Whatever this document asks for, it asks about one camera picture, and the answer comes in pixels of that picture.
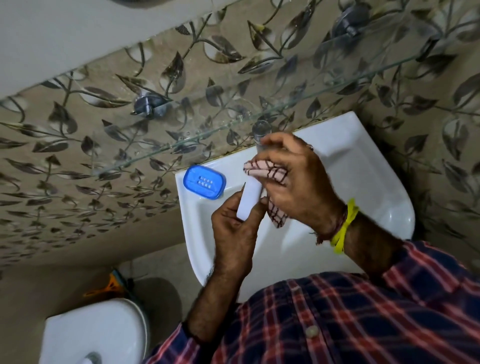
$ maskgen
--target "left hand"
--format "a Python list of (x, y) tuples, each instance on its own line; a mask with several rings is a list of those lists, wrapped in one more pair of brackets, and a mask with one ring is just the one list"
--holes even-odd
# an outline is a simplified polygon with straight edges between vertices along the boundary
[(248, 219), (237, 219), (242, 192), (233, 194), (212, 214), (214, 273), (227, 274), (234, 279), (244, 279), (252, 270), (258, 228), (268, 207), (268, 198), (263, 197)]

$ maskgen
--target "plaid shirt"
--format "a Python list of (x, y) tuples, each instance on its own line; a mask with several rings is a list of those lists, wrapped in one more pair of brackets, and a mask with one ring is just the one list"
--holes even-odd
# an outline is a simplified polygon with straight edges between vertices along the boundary
[[(452, 256), (405, 242), (382, 286), (325, 272), (241, 304), (213, 363), (480, 363), (480, 283)], [(182, 325), (144, 364), (200, 363)]]

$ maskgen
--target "clear glass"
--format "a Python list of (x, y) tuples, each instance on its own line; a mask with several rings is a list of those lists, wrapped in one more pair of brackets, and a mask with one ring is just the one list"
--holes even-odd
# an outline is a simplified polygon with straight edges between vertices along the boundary
[[(359, 36), (305, 44), (283, 58), (263, 57), (250, 73), (227, 73), (216, 85), (182, 100), (164, 103), (153, 95), (150, 117), (126, 114), (92, 134), (102, 149), (92, 153), (92, 172), (98, 175), (167, 150), (188, 153), (221, 130), (239, 124), (248, 130), (255, 121), (269, 121), (324, 92), (353, 94), (378, 72), (417, 58), (432, 35), (426, 23), (409, 14), (384, 16)], [(137, 113), (146, 110), (137, 104)]]

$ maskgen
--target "man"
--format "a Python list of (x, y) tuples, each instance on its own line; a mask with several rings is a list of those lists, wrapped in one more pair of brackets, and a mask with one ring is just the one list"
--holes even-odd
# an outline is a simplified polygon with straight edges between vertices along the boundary
[[(261, 179), (269, 198), (325, 240), (345, 220), (320, 159), (301, 139), (267, 135), (259, 153), (289, 183)], [(344, 252), (368, 275), (324, 272), (276, 283), (235, 306), (252, 269), (259, 202), (236, 219), (241, 192), (212, 215), (213, 272), (187, 320), (154, 349), (160, 363), (480, 363), (480, 284), (452, 256), (401, 241), (359, 213)]]

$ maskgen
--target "wash basin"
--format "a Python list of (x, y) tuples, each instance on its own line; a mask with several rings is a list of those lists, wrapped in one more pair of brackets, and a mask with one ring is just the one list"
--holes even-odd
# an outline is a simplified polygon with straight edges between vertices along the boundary
[[(410, 198), (354, 112), (294, 134), (313, 146), (342, 200), (354, 197), (360, 209), (378, 225), (399, 238), (411, 238), (415, 215)], [(185, 171), (176, 173), (188, 255), (202, 284), (215, 256), (211, 215), (241, 189), (247, 179), (243, 164), (256, 153), (256, 148), (251, 147), (204, 164), (227, 179), (224, 194), (217, 200), (207, 200), (186, 190), (182, 184)], [(266, 215), (258, 231), (253, 269), (241, 286), (238, 301), (243, 302), (258, 290), (284, 279), (324, 271), (362, 272), (346, 255), (334, 253), (329, 243), (315, 242), (316, 236), (308, 226), (289, 219), (284, 227), (276, 229)]]

